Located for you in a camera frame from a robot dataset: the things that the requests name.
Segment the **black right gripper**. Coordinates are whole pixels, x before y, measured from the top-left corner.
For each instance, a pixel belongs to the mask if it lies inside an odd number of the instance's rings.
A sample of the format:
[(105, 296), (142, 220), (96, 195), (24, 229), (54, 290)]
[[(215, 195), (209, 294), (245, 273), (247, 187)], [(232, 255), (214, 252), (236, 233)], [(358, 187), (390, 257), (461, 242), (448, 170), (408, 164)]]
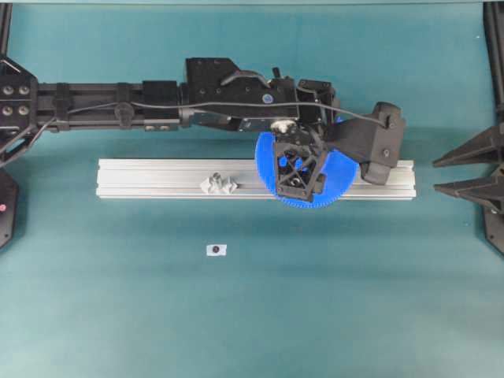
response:
[[(503, 123), (487, 128), (468, 142), (433, 161), (436, 168), (452, 165), (502, 164)], [(438, 192), (482, 205), (487, 241), (503, 252), (503, 165), (491, 176), (452, 183), (435, 184)]]

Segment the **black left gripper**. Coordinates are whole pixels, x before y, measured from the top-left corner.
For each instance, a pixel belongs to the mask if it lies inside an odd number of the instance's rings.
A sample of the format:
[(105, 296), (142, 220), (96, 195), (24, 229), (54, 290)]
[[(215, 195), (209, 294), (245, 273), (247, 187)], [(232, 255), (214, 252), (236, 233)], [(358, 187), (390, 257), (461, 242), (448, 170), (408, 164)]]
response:
[[(254, 71), (237, 70), (239, 86), (235, 100), (241, 114), (236, 121), (239, 132), (271, 132), (279, 135), (307, 132), (335, 119), (338, 105), (335, 89), (326, 81), (299, 80), (281, 76), (274, 68), (267, 80)], [(324, 191), (322, 172), (328, 157), (323, 144), (273, 143), (275, 194), (287, 199), (314, 199)]]

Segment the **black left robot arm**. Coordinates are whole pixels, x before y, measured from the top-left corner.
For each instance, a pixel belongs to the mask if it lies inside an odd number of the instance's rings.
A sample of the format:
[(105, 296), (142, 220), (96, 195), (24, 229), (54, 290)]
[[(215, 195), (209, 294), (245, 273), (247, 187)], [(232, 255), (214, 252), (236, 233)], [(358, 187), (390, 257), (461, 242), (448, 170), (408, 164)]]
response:
[(328, 82), (272, 78), (240, 69), (228, 58), (189, 58), (185, 79), (142, 83), (40, 83), (1, 58), (1, 163), (25, 154), (46, 131), (144, 129), (193, 125), (255, 131), (259, 172), (274, 194), (305, 202), (338, 197), (329, 179), (339, 155), (329, 144), (335, 92)]

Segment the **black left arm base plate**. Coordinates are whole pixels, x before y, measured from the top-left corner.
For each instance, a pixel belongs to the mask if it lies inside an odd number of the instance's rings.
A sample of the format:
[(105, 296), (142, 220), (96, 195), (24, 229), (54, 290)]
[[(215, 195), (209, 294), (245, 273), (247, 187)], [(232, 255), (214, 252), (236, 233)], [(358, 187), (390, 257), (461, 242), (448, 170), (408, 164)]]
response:
[(19, 186), (10, 174), (1, 169), (1, 212), (0, 212), (0, 232), (1, 247), (4, 247), (13, 237), (15, 229), (15, 219), (17, 215), (17, 200), (19, 196)]

